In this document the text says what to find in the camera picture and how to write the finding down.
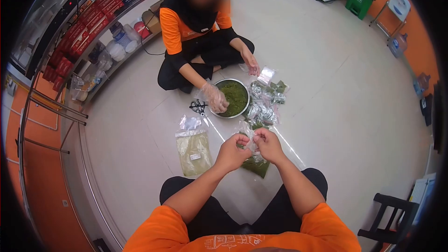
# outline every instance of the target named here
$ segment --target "hand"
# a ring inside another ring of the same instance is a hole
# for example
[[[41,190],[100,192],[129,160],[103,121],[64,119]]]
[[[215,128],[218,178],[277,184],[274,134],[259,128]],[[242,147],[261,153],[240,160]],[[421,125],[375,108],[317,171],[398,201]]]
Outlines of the hand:
[[[201,91],[207,98],[208,107],[216,113],[223,113],[227,110],[228,102],[225,95],[216,86],[205,83]]]
[[[246,159],[250,158],[252,151],[238,148],[237,144],[246,146],[249,141],[249,137],[243,134],[236,133],[232,135],[221,145],[220,152],[213,167],[226,174],[238,169]]]
[[[277,135],[268,129],[261,127],[255,130],[254,142],[260,149],[263,158],[270,161],[274,165],[288,158],[283,153]]]
[[[241,50],[241,57],[249,69],[249,75],[260,76],[260,66],[247,46]]]

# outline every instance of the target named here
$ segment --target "orange wall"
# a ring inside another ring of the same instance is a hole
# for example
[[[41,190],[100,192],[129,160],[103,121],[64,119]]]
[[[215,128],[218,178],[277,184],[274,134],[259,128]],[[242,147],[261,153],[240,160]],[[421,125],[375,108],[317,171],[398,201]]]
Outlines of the orange wall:
[[[48,96],[56,96],[52,84],[40,78],[38,90]],[[25,105],[28,92],[19,87],[14,96],[12,109],[20,112]],[[43,107],[36,107],[30,102],[30,119],[47,126],[55,127],[56,114]],[[11,112],[6,132],[6,156],[18,161],[15,139],[19,128],[20,116]],[[60,146],[60,118],[57,131],[28,121],[25,127],[25,137],[49,146]],[[64,207],[62,200],[69,201],[65,189],[64,177],[60,165],[59,152],[25,142],[24,170],[28,203],[36,227],[48,251],[92,252],[89,241],[84,236],[76,221],[72,208]],[[22,203],[17,164],[8,162],[13,186],[19,202]]]
[[[376,17],[384,3],[388,0],[375,0],[370,7],[368,14]],[[386,8],[381,14],[379,21],[392,32],[400,23],[400,20]],[[431,75],[430,87],[427,93],[434,91],[434,83],[439,79],[437,71],[437,64],[432,43],[429,39],[428,33],[423,25],[422,19],[417,13],[415,6],[411,3],[411,11],[406,17],[406,25],[400,31],[401,34],[408,34],[407,42],[408,49],[405,51],[406,59],[409,61],[411,68],[416,76],[425,72]]]

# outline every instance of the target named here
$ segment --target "water gallon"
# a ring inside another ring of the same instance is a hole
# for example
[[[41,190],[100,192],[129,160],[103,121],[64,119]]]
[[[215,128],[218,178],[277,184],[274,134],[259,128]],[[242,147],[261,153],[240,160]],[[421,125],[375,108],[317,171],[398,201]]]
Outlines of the water gallon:
[[[431,75],[426,75],[425,73],[422,72],[422,74],[420,74],[417,77],[417,79],[415,79],[413,81],[415,93],[417,93],[417,95],[419,97],[421,97],[423,92],[429,88],[429,79],[430,78],[431,78]]]
[[[408,42],[406,42],[407,37],[407,33],[405,33],[404,35],[401,35],[401,33],[399,33],[391,42],[389,42],[389,49],[396,58],[401,57],[403,55],[403,52],[408,48]]]

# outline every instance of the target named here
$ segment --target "plastic glove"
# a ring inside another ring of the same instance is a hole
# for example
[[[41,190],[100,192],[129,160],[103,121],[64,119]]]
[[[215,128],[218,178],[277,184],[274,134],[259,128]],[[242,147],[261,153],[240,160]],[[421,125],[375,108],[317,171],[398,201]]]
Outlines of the plastic glove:
[[[221,92],[215,85],[209,82],[205,83],[200,90],[208,101],[208,107],[215,113],[223,113],[227,110],[228,102],[225,99],[223,92]]]

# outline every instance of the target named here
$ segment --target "metal bowl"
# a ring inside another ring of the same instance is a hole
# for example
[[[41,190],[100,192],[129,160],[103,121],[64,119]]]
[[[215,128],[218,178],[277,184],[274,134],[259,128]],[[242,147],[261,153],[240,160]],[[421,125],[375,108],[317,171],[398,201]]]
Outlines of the metal bowl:
[[[249,90],[246,88],[246,86],[244,86],[244,84],[241,81],[236,80],[236,79],[223,79],[223,80],[219,80],[218,82],[216,82],[215,86],[218,87],[219,89],[221,89],[222,87],[226,86],[228,83],[233,83],[233,82],[240,83],[241,86],[243,86],[246,89],[246,93],[247,93],[247,103],[246,103],[246,106],[244,107],[243,111],[241,111],[240,113],[238,113],[236,115],[230,116],[230,117],[221,116],[221,115],[215,113],[214,111],[212,111],[210,109],[210,112],[215,114],[217,117],[220,117],[220,118],[223,118],[223,119],[230,119],[230,118],[238,117],[239,115],[243,114],[243,112],[246,111],[247,107],[249,106],[249,103],[250,103]]]

